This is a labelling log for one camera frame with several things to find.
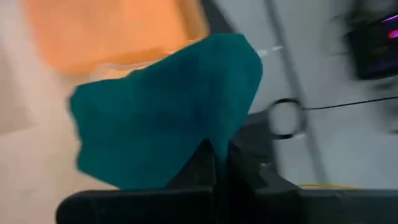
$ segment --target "teal cloth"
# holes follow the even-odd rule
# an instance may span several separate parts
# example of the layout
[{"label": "teal cloth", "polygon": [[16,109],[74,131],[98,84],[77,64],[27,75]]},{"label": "teal cloth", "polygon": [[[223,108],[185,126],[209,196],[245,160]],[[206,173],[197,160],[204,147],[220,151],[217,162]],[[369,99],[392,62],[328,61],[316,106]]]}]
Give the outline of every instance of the teal cloth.
[{"label": "teal cloth", "polygon": [[78,168],[120,189],[158,189],[205,138],[224,166],[261,75],[243,35],[216,34],[125,78],[79,86]]}]

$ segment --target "black plastic part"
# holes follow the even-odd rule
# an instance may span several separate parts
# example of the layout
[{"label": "black plastic part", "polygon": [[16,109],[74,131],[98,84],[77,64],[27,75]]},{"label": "black plastic part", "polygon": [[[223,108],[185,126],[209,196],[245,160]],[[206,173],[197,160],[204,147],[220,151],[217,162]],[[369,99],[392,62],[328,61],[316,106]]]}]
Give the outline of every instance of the black plastic part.
[{"label": "black plastic part", "polygon": [[80,192],[60,204],[57,223],[214,223],[215,170],[213,148],[205,139],[166,188]]}]

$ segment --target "yellow cable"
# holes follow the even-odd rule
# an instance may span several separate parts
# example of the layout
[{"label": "yellow cable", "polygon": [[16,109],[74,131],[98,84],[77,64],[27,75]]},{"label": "yellow cable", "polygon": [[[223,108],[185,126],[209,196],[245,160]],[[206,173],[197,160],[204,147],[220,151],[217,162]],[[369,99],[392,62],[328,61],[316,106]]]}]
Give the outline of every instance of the yellow cable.
[{"label": "yellow cable", "polygon": [[336,185],[336,184],[302,184],[299,185],[302,188],[335,188],[335,189],[345,189],[345,190],[358,190],[355,187],[349,187],[344,185]]}]

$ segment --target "black cable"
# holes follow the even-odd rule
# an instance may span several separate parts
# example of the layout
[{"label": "black cable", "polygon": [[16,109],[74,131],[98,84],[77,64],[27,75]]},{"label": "black cable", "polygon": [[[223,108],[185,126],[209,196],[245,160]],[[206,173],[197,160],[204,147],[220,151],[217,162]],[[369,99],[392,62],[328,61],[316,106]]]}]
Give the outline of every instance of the black cable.
[{"label": "black cable", "polygon": [[386,100],[396,100],[398,99],[398,96],[392,96],[392,97],[385,97],[385,98],[379,98],[379,99],[375,99],[375,100],[365,100],[365,101],[358,101],[358,102],[353,102],[353,103],[343,103],[340,105],[331,105],[331,106],[321,106],[321,107],[317,107],[317,108],[304,108],[300,102],[298,101],[298,99],[295,98],[283,98],[283,99],[279,99],[274,101],[267,109],[268,114],[277,106],[280,105],[282,103],[290,103],[293,104],[295,107],[297,107],[298,111],[299,111],[299,122],[296,125],[296,128],[288,134],[279,134],[279,133],[274,133],[271,131],[272,134],[272,138],[273,139],[290,139],[302,132],[305,131],[305,128],[307,127],[307,119],[305,116],[304,111],[312,111],[312,110],[325,110],[325,109],[330,109],[330,108],[339,108],[339,107],[343,107],[343,106],[352,106],[352,105],[359,105],[359,104],[364,104],[364,103],[372,103],[372,102],[378,102],[378,101],[386,101]]},{"label": "black cable", "polygon": [[321,106],[318,108],[304,108],[304,110],[324,110],[324,109],[329,109],[329,108],[338,108],[338,107],[342,107],[342,106],[351,106],[351,105],[358,105],[358,104],[363,104],[363,103],[372,103],[372,102],[377,102],[377,101],[393,100],[393,99],[398,99],[398,96],[385,97],[385,98],[380,98],[380,99],[375,99],[375,100],[365,100],[365,101],[359,101],[359,102],[354,102],[354,103],[344,103],[344,104],[340,104],[340,105]]}]

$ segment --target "purple light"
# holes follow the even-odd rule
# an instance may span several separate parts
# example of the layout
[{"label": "purple light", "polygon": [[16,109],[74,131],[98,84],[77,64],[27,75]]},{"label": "purple light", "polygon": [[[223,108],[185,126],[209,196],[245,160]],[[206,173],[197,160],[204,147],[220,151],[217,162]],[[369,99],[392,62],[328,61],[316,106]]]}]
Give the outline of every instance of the purple light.
[{"label": "purple light", "polygon": [[398,30],[393,30],[388,34],[388,38],[394,39],[398,37]]},{"label": "purple light", "polygon": [[390,20],[392,20],[392,19],[396,19],[397,17],[398,17],[398,15],[392,16],[392,17],[390,17],[390,18],[388,18],[388,19],[384,19],[382,22],[390,21]]}]

